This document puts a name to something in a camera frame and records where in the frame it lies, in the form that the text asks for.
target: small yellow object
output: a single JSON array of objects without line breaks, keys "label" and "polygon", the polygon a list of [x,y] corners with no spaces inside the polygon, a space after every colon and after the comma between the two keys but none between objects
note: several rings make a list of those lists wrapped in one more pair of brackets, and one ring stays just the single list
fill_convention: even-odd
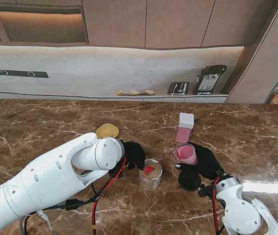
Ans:
[{"label": "small yellow object", "polygon": [[152,90],[146,90],[145,92],[148,93],[148,94],[153,94],[154,93],[154,91],[152,91]]},{"label": "small yellow object", "polygon": [[130,91],[130,94],[139,94],[137,91]]},{"label": "small yellow object", "polygon": [[96,131],[96,135],[100,139],[105,138],[105,137],[115,138],[116,136],[118,136],[118,134],[119,134],[119,129],[110,123],[103,124]]},{"label": "small yellow object", "polygon": [[122,95],[122,94],[124,94],[123,91],[116,91],[116,95]]}]

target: red object in cup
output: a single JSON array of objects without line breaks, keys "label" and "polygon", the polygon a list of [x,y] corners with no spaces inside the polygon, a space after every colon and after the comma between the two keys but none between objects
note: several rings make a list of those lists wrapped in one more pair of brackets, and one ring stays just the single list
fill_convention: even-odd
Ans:
[{"label": "red object in cup", "polygon": [[153,166],[147,166],[144,170],[144,173],[146,173],[148,175],[151,173],[152,170],[155,170],[155,168]]}]

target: yellow plate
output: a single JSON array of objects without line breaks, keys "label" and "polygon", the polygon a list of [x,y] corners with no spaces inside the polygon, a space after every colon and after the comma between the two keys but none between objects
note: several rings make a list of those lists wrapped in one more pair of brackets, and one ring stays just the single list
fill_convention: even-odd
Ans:
[{"label": "yellow plate", "polygon": [[118,128],[110,123],[103,124],[96,131],[96,135],[100,139],[105,138],[105,137],[115,138],[116,136],[118,136],[118,134],[119,134]]}]

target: kitchen island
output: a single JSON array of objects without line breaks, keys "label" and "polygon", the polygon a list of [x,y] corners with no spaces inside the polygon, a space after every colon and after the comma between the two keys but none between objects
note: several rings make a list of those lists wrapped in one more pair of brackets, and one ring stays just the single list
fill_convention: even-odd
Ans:
[{"label": "kitchen island", "polygon": [[[98,202],[97,234],[212,235],[211,201],[178,184],[173,151],[179,146],[175,138],[180,112],[195,115],[190,141],[211,149],[224,170],[244,182],[244,199],[261,200],[278,221],[277,105],[0,100],[0,184],[36,157],[111,123],[119,128],[118,139],[140,143],[147,158],[158,160],[163,175],[156,190],[144,191],[138,184],[138,169],[125,169]],[[107,179],[102,177],[95,187]],[[76,198],[92,196],[88,187]],[[91,210],[92,204],[72,211],[47,211],[52,232],[35,214],[28,221],[28,235],[90,235]],[[220,205],[217,210],[221,226],[224,212]],[[258,234],[264,231],[263,223]],[[19,221],[0,232],[17,234]]]}]

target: pink box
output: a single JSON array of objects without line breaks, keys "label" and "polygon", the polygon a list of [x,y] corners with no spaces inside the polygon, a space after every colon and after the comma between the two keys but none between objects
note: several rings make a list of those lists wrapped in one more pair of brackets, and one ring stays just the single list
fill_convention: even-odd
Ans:
[{"label": "pink box", "polygon": [[194,125],[194,115],[180,113],[176,142],[187,143]]},{"label": "pink box", "polygon": [[187,143],[189,141],[191,130],[192,129],[189,128],[179,127],[176,136],[176,142]]}]

